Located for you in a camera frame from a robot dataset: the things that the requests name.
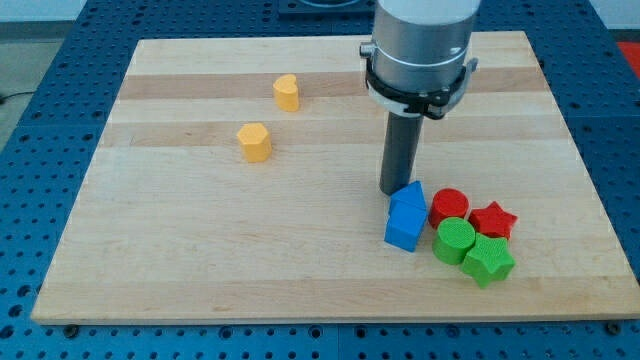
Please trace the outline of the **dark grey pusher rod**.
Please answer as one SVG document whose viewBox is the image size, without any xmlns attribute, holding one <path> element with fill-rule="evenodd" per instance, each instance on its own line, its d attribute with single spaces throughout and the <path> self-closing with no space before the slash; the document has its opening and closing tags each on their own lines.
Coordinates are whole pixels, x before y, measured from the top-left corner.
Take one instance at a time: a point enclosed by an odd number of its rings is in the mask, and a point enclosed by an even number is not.
<svg viewBox="0 0 640 360">
<path fill-rule="evenodd" d="M 388 114 L 379 187 L 386 195 L 404 188 L 411 178 L 423 117 Z"/>
</svg>

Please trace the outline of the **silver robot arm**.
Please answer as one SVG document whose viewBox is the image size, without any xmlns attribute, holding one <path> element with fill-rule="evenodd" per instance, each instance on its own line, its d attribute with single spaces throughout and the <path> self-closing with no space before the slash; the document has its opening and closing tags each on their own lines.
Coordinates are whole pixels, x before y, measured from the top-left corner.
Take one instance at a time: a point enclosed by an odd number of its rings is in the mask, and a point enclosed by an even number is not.
<svg viewBox="0 0 640 360">
<path fill-rule="evenodd" d="M 408 185 L 423 120 L 462 100 L 478 60 L 467 52 L 480 0 L 378 0 L 360 45 L 369 96 L 388 112 L 380 190 Z"/>
</svg>

